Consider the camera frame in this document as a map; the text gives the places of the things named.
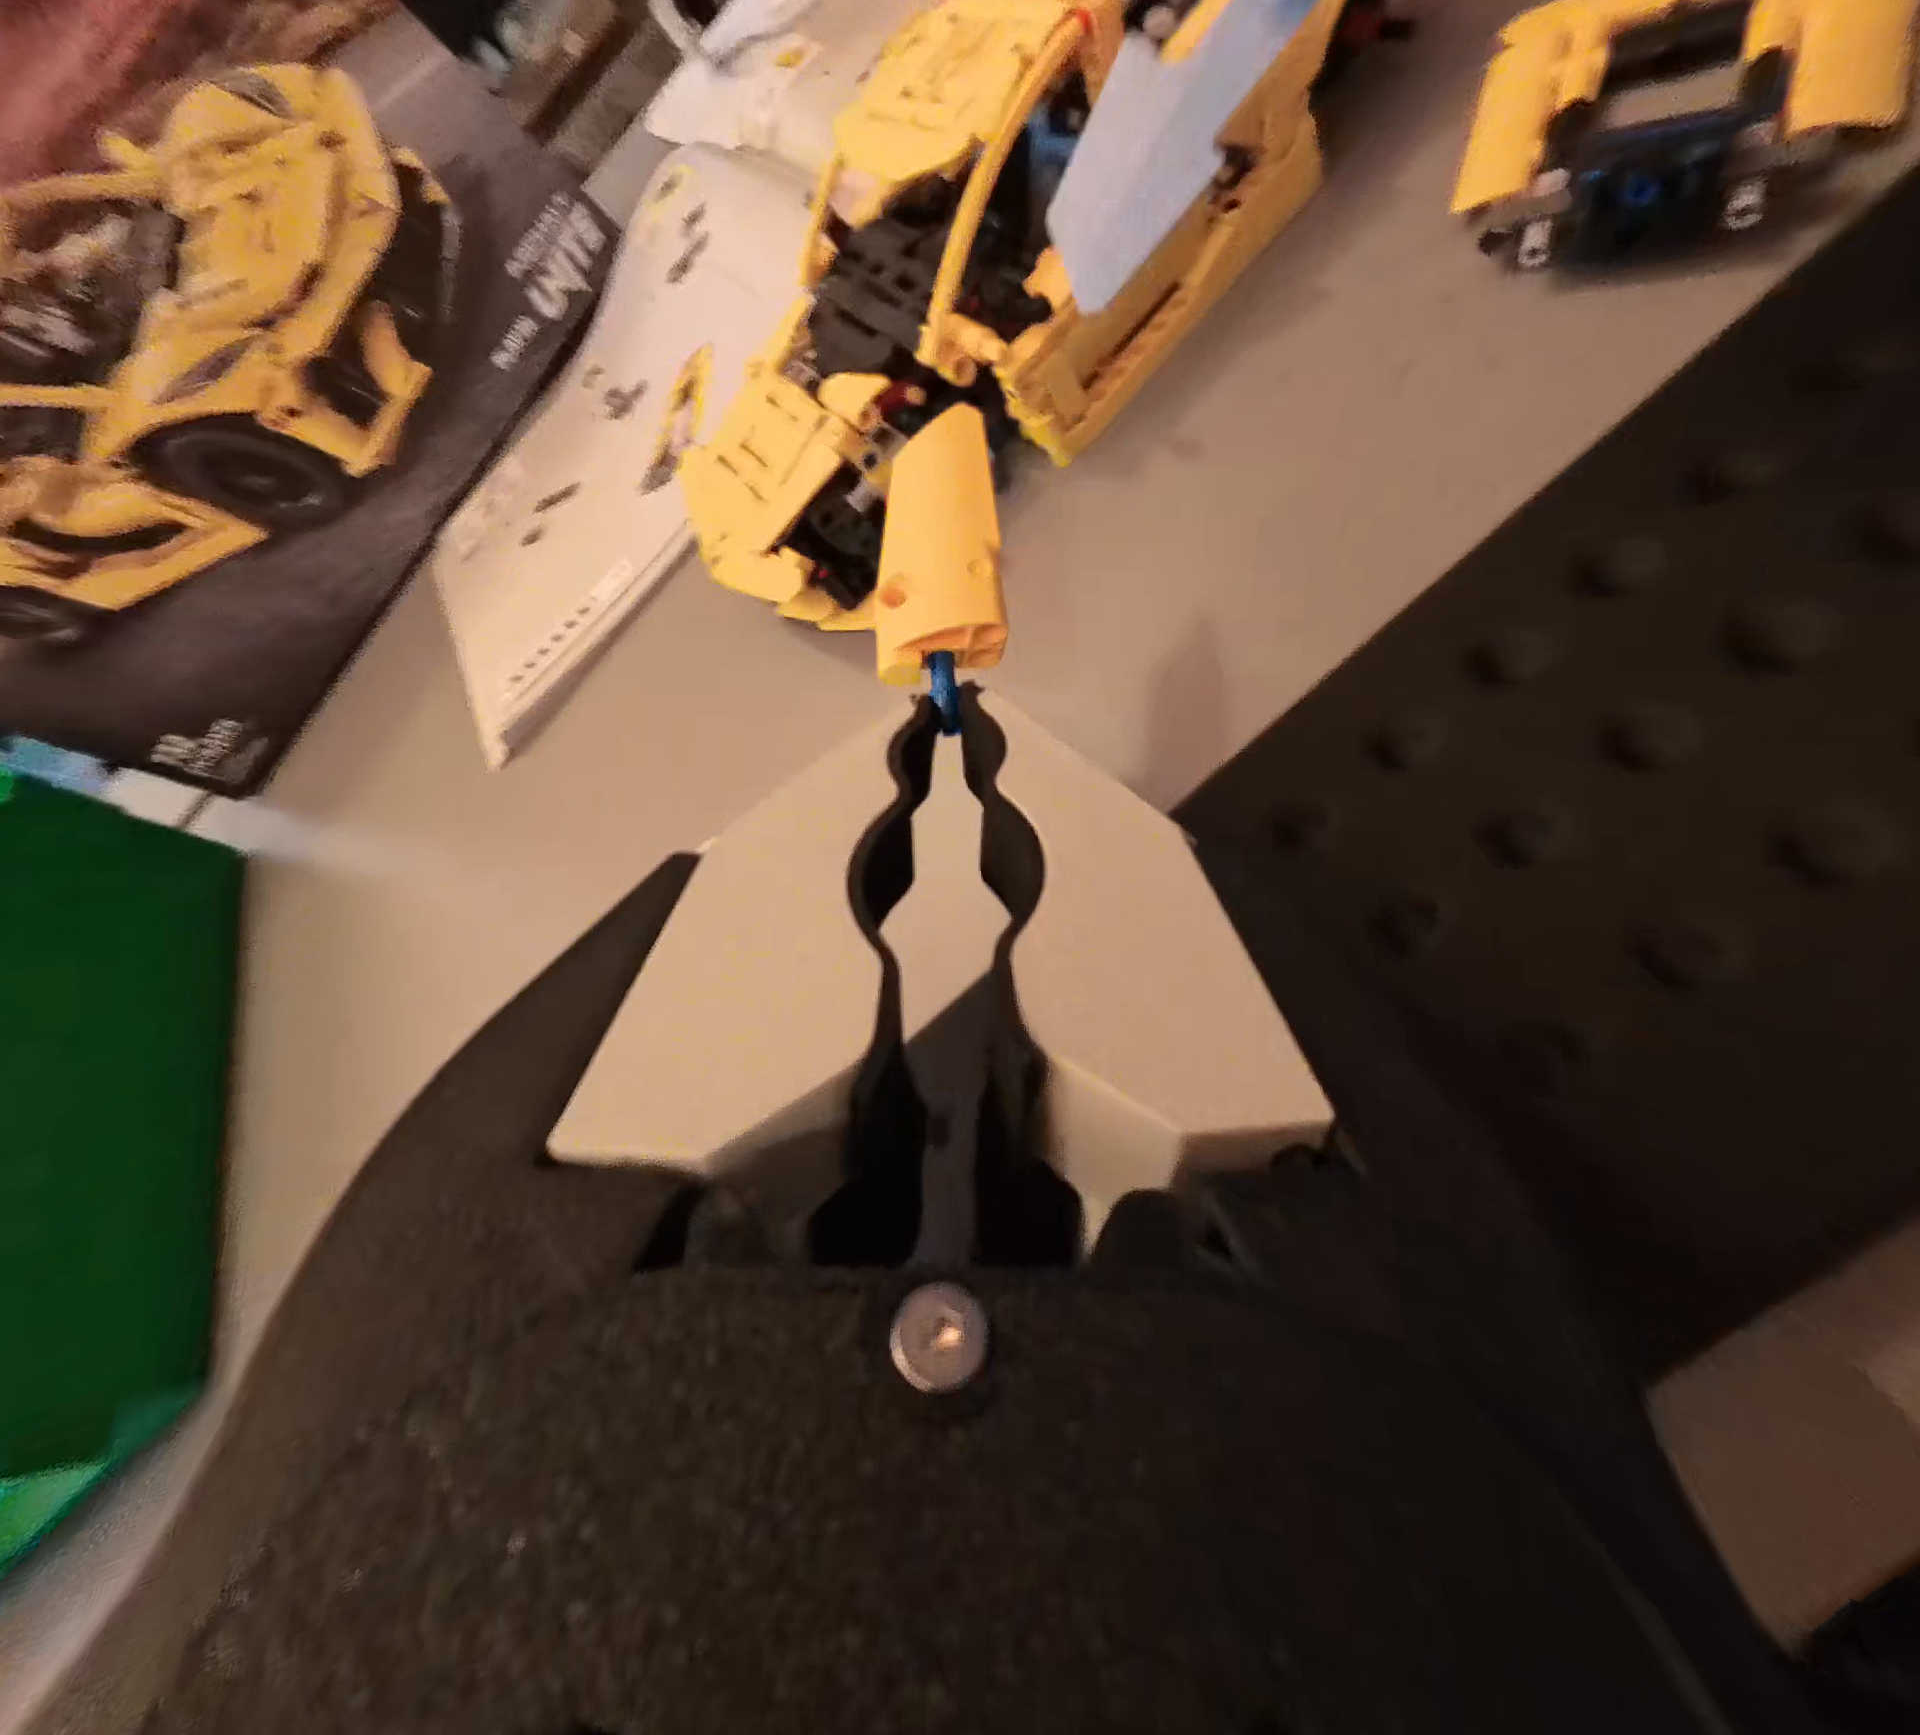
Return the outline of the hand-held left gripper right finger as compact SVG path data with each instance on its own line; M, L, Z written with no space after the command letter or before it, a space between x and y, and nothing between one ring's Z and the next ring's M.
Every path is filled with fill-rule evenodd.
M1329 1141L1333 1104L1187 835L1003 697L964 690L1013 1141L1082 1205Z

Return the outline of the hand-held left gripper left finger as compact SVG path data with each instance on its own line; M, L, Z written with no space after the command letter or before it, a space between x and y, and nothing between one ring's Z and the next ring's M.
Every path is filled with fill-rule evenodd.
M848 864L896 799L896 700L711 835L546 1149L587 1170L838 1174L882 998Z

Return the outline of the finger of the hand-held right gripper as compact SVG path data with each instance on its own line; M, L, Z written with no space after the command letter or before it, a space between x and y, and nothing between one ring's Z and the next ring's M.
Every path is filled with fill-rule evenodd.
M1049 209L1081 311L1108 305L1213 182L1218 140L1318 0L1224 0L1189 51L1128 38Z

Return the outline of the yellow brick panel piece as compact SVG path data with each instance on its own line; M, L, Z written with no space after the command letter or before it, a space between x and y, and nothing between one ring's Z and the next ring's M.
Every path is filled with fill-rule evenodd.
M876 677L905 690L945 652L1000 661L1011 631L985 418L953 403L893 454L873 589Z

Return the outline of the grey desk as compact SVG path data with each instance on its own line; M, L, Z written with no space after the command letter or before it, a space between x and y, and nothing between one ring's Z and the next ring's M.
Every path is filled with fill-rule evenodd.
M1451 213L1497 26L1533 0L1407 0L1356 67L1328 186L1115 435L1000 514L991 680L1150 804L1218 763L1908 164L1712 269L1508 276ZM216 1368L173 1438L5 1595L5 1730L109 1652L209 1489L303 1257L430 1073L659 859L893 720L871 646L807 636L684 565L503 772L482 763L430 584L409 586L238 809L259 859L229 1102Z

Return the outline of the yellow brick toy car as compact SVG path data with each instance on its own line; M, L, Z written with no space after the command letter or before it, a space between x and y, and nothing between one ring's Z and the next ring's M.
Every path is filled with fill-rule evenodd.
M1318 98L1391 35L1318 0L1218 140L1213 182L1103 309L1049 209L1122 42L1189 51L1224 0L930 0L833 120L802 290L680 481L708 575L818 630L869 630L889 473L953 403L1000 454L1072 463L1314 197Z

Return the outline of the yellow U-shaped brick assembly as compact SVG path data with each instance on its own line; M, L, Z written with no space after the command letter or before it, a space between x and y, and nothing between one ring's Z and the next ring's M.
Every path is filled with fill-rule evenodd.
M1552 0L1508 20L1451 186L1519 270L1669 258L1894 132L1915 0Z

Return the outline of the open instruction booklet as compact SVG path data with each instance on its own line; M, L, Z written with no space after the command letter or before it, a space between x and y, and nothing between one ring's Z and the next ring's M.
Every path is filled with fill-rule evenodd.
M445 522L430 579L478 748L503 769L691 549L680 457L802 290L813 182L674 147L572 357Z

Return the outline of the black perforated board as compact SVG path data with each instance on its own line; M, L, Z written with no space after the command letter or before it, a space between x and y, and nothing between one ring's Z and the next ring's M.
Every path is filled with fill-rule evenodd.
M1908 171L1177 804L1470 1052L1649 1374L1915 1215Z

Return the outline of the green plastic bin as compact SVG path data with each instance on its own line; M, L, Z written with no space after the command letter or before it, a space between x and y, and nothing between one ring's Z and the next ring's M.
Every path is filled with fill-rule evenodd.
M2 1567L202 1397L243 859L5 772Z

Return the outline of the toy car box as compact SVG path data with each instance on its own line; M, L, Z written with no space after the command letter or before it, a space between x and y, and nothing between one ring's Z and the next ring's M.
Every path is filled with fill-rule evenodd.
M2 0L5 739L257 790L582 332L444 1Z

